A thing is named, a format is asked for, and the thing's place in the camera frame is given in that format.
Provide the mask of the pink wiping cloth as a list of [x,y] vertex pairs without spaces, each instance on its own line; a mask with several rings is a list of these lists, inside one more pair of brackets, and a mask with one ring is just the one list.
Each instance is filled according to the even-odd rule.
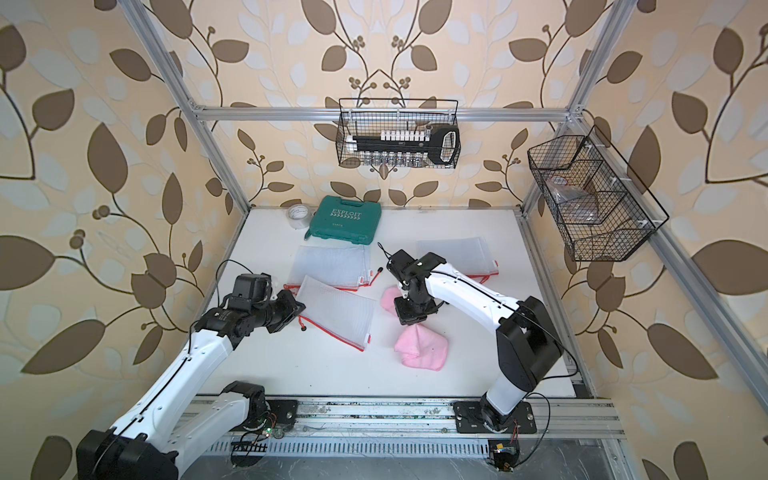
[[440,371],[447,361],[449,341],[443,335],[415,324],[404,328],[393,349],[405,367]]

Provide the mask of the wiped clear document bag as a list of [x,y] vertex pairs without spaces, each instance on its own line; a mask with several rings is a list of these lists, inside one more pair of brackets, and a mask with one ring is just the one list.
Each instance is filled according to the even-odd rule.
[[499,274],[498,263],[493,259],[487,241],[483,237],[447,240],[420,240],[416,243],[417,256],[435,253],[443,257],[456,270],[482,282]]

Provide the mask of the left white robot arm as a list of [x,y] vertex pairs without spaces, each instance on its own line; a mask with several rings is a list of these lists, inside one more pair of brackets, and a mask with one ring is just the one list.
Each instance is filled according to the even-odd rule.
[[264,327],[277,333],[305,310],[288,290],[255,302],[227,296],[190,329],[176,359],[146,394],[105,430],[91,430],[76,449],[80,479],[178,479],[220,437],[240,427],[269,436],[278,414],[263,386],[228,384],[206,410],[180,421],[201,387],[243,339]]

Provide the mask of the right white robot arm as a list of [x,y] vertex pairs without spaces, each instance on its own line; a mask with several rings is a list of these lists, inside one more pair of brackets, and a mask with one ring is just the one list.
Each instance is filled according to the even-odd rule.
[[495,335],[500,374],[481,397],[479,417],[487,428],[503,431],[566,352],[544,304],[493,291],[433,252],[415,259],[399,250],[387,256],[386,268],[404,290],[394,300],[401,324],[421,323],[448,304]]

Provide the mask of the stack of clear document bags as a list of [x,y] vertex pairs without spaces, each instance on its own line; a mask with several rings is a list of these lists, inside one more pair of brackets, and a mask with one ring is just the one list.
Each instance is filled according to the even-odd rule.
[[299,247],[284,286],[296,289],[306,277],[349,291],[370,286],[383,268],[374,268],[370,249],[352,247]]

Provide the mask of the plastic bag in right basket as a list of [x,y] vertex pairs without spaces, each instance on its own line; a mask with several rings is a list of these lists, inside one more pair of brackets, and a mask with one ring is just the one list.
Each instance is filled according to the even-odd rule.
[[595,193],[567,183],[561,176],[546,181],[549,192],[566,223],[594,224],[599,220],[599,203]]

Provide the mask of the green plastic tool case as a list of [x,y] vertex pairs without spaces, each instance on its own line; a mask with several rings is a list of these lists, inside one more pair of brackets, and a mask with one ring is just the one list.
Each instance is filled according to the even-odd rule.
[[304,236],[370,245],[382,216],[378,203],[326,196],[320,202]]

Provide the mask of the clear tape roll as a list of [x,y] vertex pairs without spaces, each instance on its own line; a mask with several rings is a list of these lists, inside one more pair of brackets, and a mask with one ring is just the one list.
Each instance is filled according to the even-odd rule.
[[305,204],[295,204],[287,209],[286,216],[293,229],[307,229],[312,221],[313,210]]

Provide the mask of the black white tool in basket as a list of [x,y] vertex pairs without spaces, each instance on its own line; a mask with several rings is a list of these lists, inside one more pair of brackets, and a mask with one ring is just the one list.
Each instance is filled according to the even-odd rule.
[[353,155],[361,161],[452,167],[460,156],[461,139],[457,126],[427,123],[409,130],[340,134],[336,147],[339,161]]

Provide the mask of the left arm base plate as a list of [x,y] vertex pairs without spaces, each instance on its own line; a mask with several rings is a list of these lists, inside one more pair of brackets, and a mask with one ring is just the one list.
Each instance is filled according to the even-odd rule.
[[247,405],[245,419],[230,432],[254,432],[271,435],[275,429],[290,431],[297,420],[299,402],[288,399],[267,399],[262,406]]

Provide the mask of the aluminium front rail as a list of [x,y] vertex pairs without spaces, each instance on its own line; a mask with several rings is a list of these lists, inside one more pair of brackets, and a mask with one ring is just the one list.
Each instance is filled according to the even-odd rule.
[[269,396],[287,437],[326,438],[500,438],[624,440],[613,403],[603,399],[534,396],[517,407],[502,433],[480,420],[477,401],[439,397]]

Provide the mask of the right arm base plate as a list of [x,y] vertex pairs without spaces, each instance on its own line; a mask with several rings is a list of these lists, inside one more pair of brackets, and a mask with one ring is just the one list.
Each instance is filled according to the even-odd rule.
[[528,402],[521,401],[508,414],[496,411],[485,397],[452,403],[456,430],[460,434],[534,434],[535,417]]

